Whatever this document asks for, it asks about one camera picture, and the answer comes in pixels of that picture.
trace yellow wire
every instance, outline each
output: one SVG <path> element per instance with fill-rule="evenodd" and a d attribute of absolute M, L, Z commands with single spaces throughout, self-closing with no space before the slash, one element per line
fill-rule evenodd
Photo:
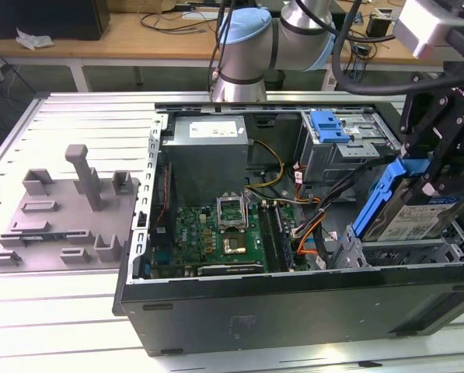
<path fill-rule="evenodd" d="M 264 146 L 266 149 L 268 149 L 268 151 L 271 154 L 273 154 L 273 156 L 278 160 L 278 164 L 280 165 L 280 173 L 278 173 L 278 177 L 275 180 L 268 181 L 267 183 L 246 184 L 245 187 L 246 188 L 263 188 L 263 187 L 268 187 L 268 186 L 272 186 L 272 185 L 277 184 L 281 180 L 282 176 L 284 175 L 284 163 L 281 161 L 280 157 L 275 152 L 275 150 L 270 148 L 264 142 L 262 142 L 261 140 L 253 140 L 253 142 L 257 142 L 259 144 L 262 144 L 262 146 Z"/>

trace black cable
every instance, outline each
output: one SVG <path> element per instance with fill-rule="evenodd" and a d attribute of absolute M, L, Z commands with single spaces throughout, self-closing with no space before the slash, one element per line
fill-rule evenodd
<path fill-rule="evenodd" d="M 342 35 L 341 31 L 334 29 L 332 26 L 327 25 L 324 23 L 315 13 L 311 12 L 309 8 L 304 5 L 304 3 L 301 0 L 295 0 L 295 3 L 298 5 L 299 8 L 302 9 L 304 13 L 308 15 L 310 19 L 315 21 L 318 25 L 320 25 L 325 31 L 328 31 L 329 33 L 332 33 L 337 37 L 337 39 Z M 344 25 L 347 23 L 348 17 L 346 16 L 346 19 L 344 21 Z M 354 16 L 351 19 L 351 25 L 354 21 Z M 360 38 L 360 37 L 352 37 L 349 35 L 349 33 L 346 32 L 346 34 L 342 37 L 344 40 L 349 40 L 349 41 L 354 41 L 355 43 L 381 43 L 382 41 L 389 41 L 396 39 L 394 35 L 388 35 L 386 37 L 365 37 L 365 38 Z"/>
<path fill-rule="evenodd" d="M 361 173 L 364 173 L 368 169 L 371 169 L 373 167 L 389 164 L 393 162 L 394 159 L 396 159 L 396 154 L 384 155 L 383 157 L 372 159 L 370 161 L 367 161 L 366 163 L 363 163 L 362 165 L 348 173 L 346 176 L 344 176 L 342 179 L 337 181 L 325 194 L 325 196 L 323 196 L 319 204 L 316 206 L 314 217 L 302 223 L 298 228 L 298 232 L 300 232 L 305 227 L 313 224 L 319 217 L 320 209 L 326 208 L 326 206 L 328 206 L 331 200 L 339 197 L 345 190 L 351 188 L 356 183 L 356 181 L 358 180 L 358 176 Z"/>
<path fill-rule="evenodd" d="M 226 40 L 229 37 L 230 26 L 232 25 L 232 14 L 233 14 L 233 11 L 235 10 L 235 3 L 236 3 L 236 0 L 232 0 L 232 4 L 230 4 L 229 14 L 227 16 L 227 19 L 230 18 L 230 20 L 226 27 L 225 37 L 223 38 L 223 48 L 219 51 L 218 66 L 216 67 L 218 71 L 220 67 L 222 66 L 222 59 L 223 59 L 223 56 L 225 55 Z"/>
<path fill-rule="evenodd" d="M 26 85 L 26 87 L 28 87 L 33 93 L 37 93 L 37 91 L 35 91 L 35 89 L 21 76 L 21 74 L 18 73 L 17 70 L 14 69 L 14 66 L 12 66 L 10 63 L 8 63 L 7 60 L 5 58 L 3 58 L 3 56 L 1 54 L 0 54 L 0 59 L 16 73 L 16 75 L 19 77 L 19 79 L 21 79 L 23 81 L 23 83 Z"/>
<path fill-rule="evenodd" d="M 394 2 L 391 2 L 390 0 L 387 0 L 387 3 L 390 4 L 390 5 L 397 6 L 398 8 L 402 8 L 402 7 L 403 7 L 403 4 L 396 4 L 396 3 L 394 3 Z"/>
<path fill-rule="evenodd" d="M 231 20 L 232 20 L 232 10 L 230 9 L 228 16 L 226 17 L 225 21 L 223 22 L 223 25 L 221 26 L 221 29 L 220 29 L 220 26 L 218 26 L 218 25 L 216 27 L 216 30 L 220 30 L 220 31 L 219 31 L 218 39 L 216 40 L 215 48 L 213 49 L 213 53 L 211 54 L 211 58 L 209 59 L 208 79 L 206 81 L 206 84 L 207 84 L 207 87 L 208 87 L 208 92 L 211 91 L 211 83 L 209 82 L 209 77 L 211 75 L 211 70 L 213 68 L 213 62 L 215 61 L 216 52 L 218 52 L 220 40 L 223 37 L 225 29 L 228 29 Z"/>
<path fill-rule="evenodd" d="M 214 19 L 206 19 L 205 21 L 200 21 L 200 22 L 196 22 L 196 23 L 192 23 L 191 25 L 186 25 L 186 26 L 179 26 L 179 27 L 172 27 L 172 28 L 169 28 L 169 29 L 162 29 L 160 27 L 154 27 L 154 26 L 151 26 L 151 25 L 148 25 L 147 23 L 144 23 L 145 19 L 150 17 L 150 16 L 153 16 L 155 15 L 155 13 L 149 13 L 149 14 L 146 14 L 145 16 L 143 16 L 141 19 L 140 19 L 140 24 L 143 26 L 143 27 L 146 27 L 150 30 L 154 30 L 154 31 L 161 31 L 161 32 L 171 32 L 171 31 L 178 31 L 178 30 L 185 30 L 185 29 L 188 29 L 189 27 L 194 27 L 194 26 L 199 26 L 199 25 L 202 25 L 204 23 L 208 23 L 208 22 L 211 22 L 211 21 L 214 21 Z"/>
<path fill-rule="evenodd" d="M 336 38 L 335 47 L 332 53 L 332 71 L 333 76 L 337 80 L 339 86 L 350 93 L 357 95 L 366 96 L 394 96 L 402 95 L 407 93 L 426 92 L 440 88 L 456 87 L 464 84 L 463 76 L 452 76 L 449 78 L 437 78 L 435 80 L 427 80 L 422 82 L 410 82 L 398 85 L 362 85 L 354 83 L 340 68 L 340 54 L 344 47 L 344 39 L 349 34 L 352 22 L 358 8 L 361 4 L 361 0 L 354 0 L 354 4 L 351 6 L 351 10 L 346 16 L 342 30 L 340 31 L 340 37 Z"/>

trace green motherboard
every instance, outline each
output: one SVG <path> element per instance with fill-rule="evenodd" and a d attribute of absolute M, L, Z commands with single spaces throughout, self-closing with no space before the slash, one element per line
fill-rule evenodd
<path fill-rule="evenodd" d="M 218 212 L 215 205 L 180 207 L 176 218 L 176 252 L 174 253 L 176 264 L 255 263 L 263 265 L 264 271 L 267 272 L 258 207 L 250 204 L 246 210 L 248 228 L 234 232 L 228 230 L 221 232 L 218 227 Z M 222 220 L 233 221 L 241 216 L 237 207 L 222 207 Z M 281 219 L 287 231 L 295 225 L 294 212 L 290 205 L 281 206 Z"/>

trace label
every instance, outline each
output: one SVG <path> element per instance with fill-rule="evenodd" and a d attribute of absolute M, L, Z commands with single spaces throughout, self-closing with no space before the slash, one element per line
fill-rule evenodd
<path fill-rule="evenodd" d="M 337 231 L 328 232 L 328 235 L 330 237 L 332 237 L 333 241 L 338 241 L 339 240 L 339 235 L 337 234 Z"/>
<path fill-rule="evenodd" d="M 325 260 L 320 258 L 319 255 L 316 257 L 316 265 L 320 268 L 320 270 L 325 270 L 326 269 Z"/>
<path fill-rule="evenodd" d="M 190 123 L 191 138 L 236 138 L 237 136 L 237 125 L 235 122 Z"/>
<path fill-rule="evenodd" d="M 296 184 L 302 184 L 302 172 L 301 171 L 295 171 L 294 177 L 295 177 Z"/>
<path fill-rule="evenodd" d="M 22 237 L 23 241 L 43 241 L 44 238 L 41 235 L 28 235 Z"/>
<path fill-rule="evenodd" d="M 362 117 L 347 117 L 347 118 L 339 118 L 340 121 L 344 120 L 347 123 L 353 122 L 366 122 L 365 118 Z"/>
<path fill-rule="evenodd" d="M 403 206 L 378 241 L 422 239 L 439 222 L 439 215 L 457 201 L 455 197 L 434 198 L 427 205 Z"/>
<path fill-rule="evenodd" d="M 344 132 L 346 134 L 360 134 L 360 131 L 356 127 L 345 127 Z"/>

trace white paper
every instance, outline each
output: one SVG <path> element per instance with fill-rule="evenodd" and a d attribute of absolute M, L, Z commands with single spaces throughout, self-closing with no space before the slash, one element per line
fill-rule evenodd
<path fill-rule="evenodd" d="M 192 122 L 190 123 L 191 138 L 236 138 L 235 122 Z"/>
<path fill-rule="evenodd" d="M 36 48 L 52 47 L 54 45 L 54 43 L 52 43 L 51 37 L 35 37 L 34 35 L 28 35 L 19 29 L 16 30 L 18 35 L 16 41 L 32 51 L 34 51 Z"/>

